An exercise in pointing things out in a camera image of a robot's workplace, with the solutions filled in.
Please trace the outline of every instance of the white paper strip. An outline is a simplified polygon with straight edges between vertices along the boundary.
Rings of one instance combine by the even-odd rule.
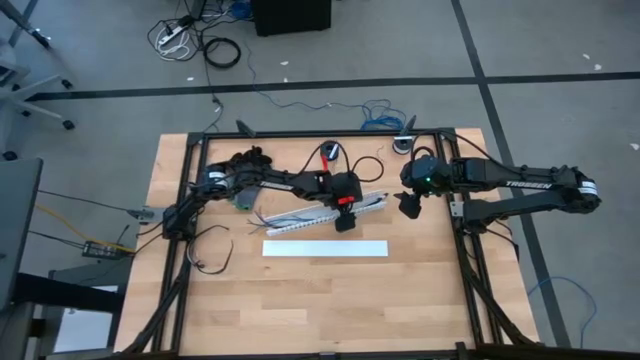
[[[384,257],[386,240],[264,240],[262,256]]]

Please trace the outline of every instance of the chair wheel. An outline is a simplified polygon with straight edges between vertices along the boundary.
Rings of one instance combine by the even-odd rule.
[[[13,151],[6,151],[2,154],[2,157],[7,161],[13,161],[18,158],[18,154],[14,153]]]
[[[73,130],[76,128],[76,125],[72,123],[70,120],[63,121],[62,126],[64,126],[64,128],[67,130]]]

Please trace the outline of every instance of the wooden table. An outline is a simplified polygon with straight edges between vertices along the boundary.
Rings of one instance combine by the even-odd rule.
[[[484,147],[479,129],[456,131]],[[210,144],[208,161],[222,161],[256,145],[273,157],[275,169],[297,171],[324,140],[216,139]],[[375,183],[363,184],[363,192],[385,190],[393,194],[405,190],[399,173],[408,156],[393,152],[390,137],[337,140],[346,148],[351,164],[364,155],[377,154],[384,161],[384,177]],[[167,207],[175,202],[185,142],[186,134],[160,138],[148,206]],[[433,139],[420,138],[418,144],[433,147]],[[462,156],[482,156],[464,142],[459,142],[459,146]],[[194,158],[192,181],[198,156]],[[331,166],[335,171],[345,170],[342,158]],[[320,167],[317,156],[309,170]],[[356,170],[361,178],[371,178],[376,176],[379,167],[373,161],[363,161]],[[499,194],[492,191],[474,197],[497,200]],[[273,215],[310,205],[291,194],[265,189],[259,195],[256,208]],[[198,256],[208,268],[221,266],[231,240],[235,251],[228,269],[221,275],[192,271],[180,347],[182,355],[445,350],[453,349],[457,341],[473,347],[444,198],[423,199],[418,220],[401,214],[398,200],[389,197],[389,205],[383,211],[360,216],[356,229],[348,232],[339,234],[333,224],[324,224],[273,238],[388,240],[389,256],[385,258],[265,258],[262,241],[268,237],[264,233],[249,235],[254,230],[247,224],[249,218],[251,214],[239,212],[227,201],[210,202],[199,217],[200,229],[213,224],[230,228],[228,232],[210,231],[198,240]],[[500,226],[491,228],[509,236]],[[138,246],[149,239],[141,238]],[[491,234],[482,235],[481,241],[496,301],[525,335],[536,340],[536,328],[513,247]],[[116,350],[132,342],[155,309],[167,248],[168,241],[158,240],[136,256]],[[486,311],[479,302],[483,331],[490,339]],[[170,312],[165,347],[169,344],[172,317]]]

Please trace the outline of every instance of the chair leg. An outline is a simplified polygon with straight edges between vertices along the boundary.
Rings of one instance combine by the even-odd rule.
[[[25,86],[22,89],[18,90],[18,91],[14,91],[11,93],[11,97],[16,99],[17,101],[23,101],[23,100],[27,100],[28,98],[32,97],[33,95],[42,92],[43,87],[48,86],[50,84],[53,84],[55,82],[60,81],[62,78],[60,77],[60,75],[54,75],[51,77],[48,77],[44,80],[40,80],[36,83],[33,83],[29,86]]]
[[[21,108],[22,110],[26,110],[30,113],[38,113],[38,114],[42,114],[51,118],[54,118],[56,120],[59,121],[63,121],[62,115],[58,114],[58,113],[54,113],[53,111],[49,111],[47,109],[43,109],[39,106],[35,106],[31,103],[28,102],[24,102],[24,101],[16,101],[13,103],[14,106]]]

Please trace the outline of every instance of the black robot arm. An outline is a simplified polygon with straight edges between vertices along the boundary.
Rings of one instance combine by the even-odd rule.
[[[494,160],[455,158],[450,164],[429,155],[405,164],[400,174],[412,194],[397,195],[400,210],[415,219],[420,214],[420,198],[463,191],[490,191],[498,187],[544,190],[518,198],[487,202],[468,200],[452,203],[454,216],[463,218],[464,227],[483,233],[496,219],[538,211],[561,210],[568,213],[590,213],[601,200],[595,182],[578,168],[528,168],[505,166]]]
[[[195,234],[195,217],[209,201],[232,199],[250,186],[287,191],[307,201],[320,201],[340,211],[336,230],[355,227],[353,203],[362,200],[360,179],[353,171],[332,175],[328,171],[289,173],[271,168],[272,160],[253,147],[238,153],[229,161],[208,165],[197,184],[181,203],[167,208],[163,214],[163,237],[190,239]]]

